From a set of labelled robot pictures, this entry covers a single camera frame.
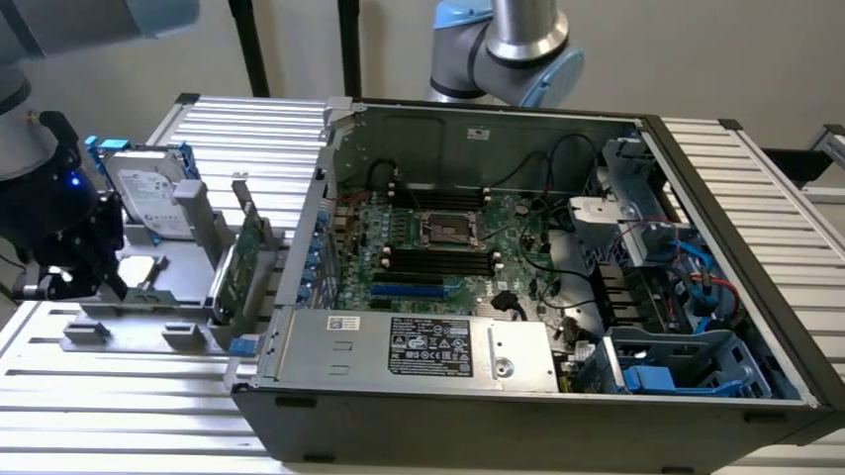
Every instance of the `black pole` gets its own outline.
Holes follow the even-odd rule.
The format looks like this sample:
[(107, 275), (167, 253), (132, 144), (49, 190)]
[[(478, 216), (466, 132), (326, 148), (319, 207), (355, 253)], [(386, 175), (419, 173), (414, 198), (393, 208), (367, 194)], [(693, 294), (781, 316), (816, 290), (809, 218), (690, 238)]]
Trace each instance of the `black pole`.
[(350, 97), (360, 97), (360, 38), (358, 35), (359, 0), (338, 0), (340, 19), (340, 57), (343, 58), (343, 89)]
[(252, 95), (255, 97), (270, 97), (270, 84), (267, 82), (264, 58), (262, 57), (259, 31), (255, 26), (252, 0), (228, 0), (228, 8), (238, 27), (238, 38), (240, 39), (243, 62), (247, 65), (247, 74), (250, 75)]

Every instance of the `gray metal housing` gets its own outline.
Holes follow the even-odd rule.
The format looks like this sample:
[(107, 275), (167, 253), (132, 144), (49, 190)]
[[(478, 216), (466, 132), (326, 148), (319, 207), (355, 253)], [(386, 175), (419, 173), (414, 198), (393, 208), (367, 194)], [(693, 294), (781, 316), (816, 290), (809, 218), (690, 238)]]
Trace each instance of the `gray metal housing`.
[[(659, 118), (399, 101), (351, 103), (348, 99), (330, 101), (326, 117), (328, 144), (316, 163), (291, 256), (304, 254), (302, 247), (324, 204), (326, 177), (355, 179), (355, 170), (366, 169), (368, 160), (393, 157), (415, 182), (438, 188), (478, 187), (502, 176), (529, 151), (547, 149), (561, 131), (579, 131), (597, 143), (638, 131), (673, 189), (680, 190), (677, 200), (741, 289), (752, 319), (800, 399), (717, 400), (356, 385), (343, 375), (336, 381), (322, 375), (310, 380), (286, 379), (288, 358), (296, 356), (294, 345), (316, 343), (312, 338), (323, 332), (319, 326), (298, 324), (300, 316), (308, 316), (290, 300), (291, 286), (296, 288), (300, 282), (303, 258), (290, 258), (258, 373), (248, 384), (232, 389), (238, 408), (275, 458), (287, 462), (710, 473), (769, 444), (809, 443), (842, 427), (845, 385)], [(583, 145), (573, 142), (569, 146), (555, 162), (557, 191), (579, 191), (591, 166)], [(542, 180), (519, 173), (502, 188), (538, 189)], [(338, 312), (320, 314), (324, 319)], [(334, 357), (323, 355), (319, 360), (328, 366), (356, 361), (347, 351), (355, 351), (359, 334), (344, 332), (343, 337), (330, 338), (330, 344), (352, 341), (350, 349), (324, 348)], [(387, 354), (385, 358), (375, 364), (386, 364)]]

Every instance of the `green circuit board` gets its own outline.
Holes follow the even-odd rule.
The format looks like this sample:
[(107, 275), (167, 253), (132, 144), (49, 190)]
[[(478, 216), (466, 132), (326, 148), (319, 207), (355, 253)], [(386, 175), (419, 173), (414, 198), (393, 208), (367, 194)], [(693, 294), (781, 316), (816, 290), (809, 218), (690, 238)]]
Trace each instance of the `green circuit board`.
[[(441, 315), (477, 315), (479, 308), (502, 291), (511, 291), (522, 302), (530, 302), (530, 284), (538, 279), (541, 288), (550, 276), (530, 267), (521, 257), (521, 236), (535, 239), (538, 244), (529, 251), (531, 260), (551, 267), (550, 256), (539, 250), (541, 233), (545, 223), (533, 220), (525, 211), (531, 208), (533, 200), (514, 195), (494, 195), (493, 201), (478, 212), (450, 212), (394, 208), (385, 201), (370, 199), (355, 204), (354, 214), (358, 223), (356, 241), (366, 242), (354, 250), (340, 247), (340, 282), (338, 286), (336, 308), (340, 310), (372, 310), (402, 313), (423, 313)], [(441, 237), (438, 242), (426, 242), (422, 233), (423, 217), (441, 219), (449, 223), (459, 222), (473, 215), (475, 220), (477, 245), (467, 245), (454, 237)], [(370, 289), (374, 275), (385, 272), (380, 266), (380, 254), (386, 244), (398, 249), (461, 249), (487, 254), (498, 251), (502, 254), (505, 267), (493, 276), (443, 275), (443, 286), (447, 297), (391, 298), (391, 308), (371, 308)]]

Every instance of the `sticker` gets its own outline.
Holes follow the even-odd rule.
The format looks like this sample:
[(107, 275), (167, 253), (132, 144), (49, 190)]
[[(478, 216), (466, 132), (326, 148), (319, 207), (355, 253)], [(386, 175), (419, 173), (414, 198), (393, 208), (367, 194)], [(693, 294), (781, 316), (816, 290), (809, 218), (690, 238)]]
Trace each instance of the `sticker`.
[(490, 130), (487, 129), (467, 129), (466, 137), (471, 141), (487, 141), (490, 140)]
[(391, 373), (473, 377), (469, 321), (393, 318), (390, 342)]
[(163, 238), (191, 239), (182, 206), (174, 203), (174, 185), (155, 171), (120, 170), (123, 199), (130, 203), (144, 226)]
[(358, 330), (360, 329), (360, 317), (328, 317), (328, 325), (326, 327), (330, 330), (347, 330), (358, 332)]

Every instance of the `power supply label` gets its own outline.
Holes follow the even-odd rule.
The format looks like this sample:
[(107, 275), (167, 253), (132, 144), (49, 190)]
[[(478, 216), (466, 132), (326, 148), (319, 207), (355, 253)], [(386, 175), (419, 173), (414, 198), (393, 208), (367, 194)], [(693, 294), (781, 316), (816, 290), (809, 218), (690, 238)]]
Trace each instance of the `power supply label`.
[(470, 323), (391, 319), (387, 369), (406, 376), (473, 377)]

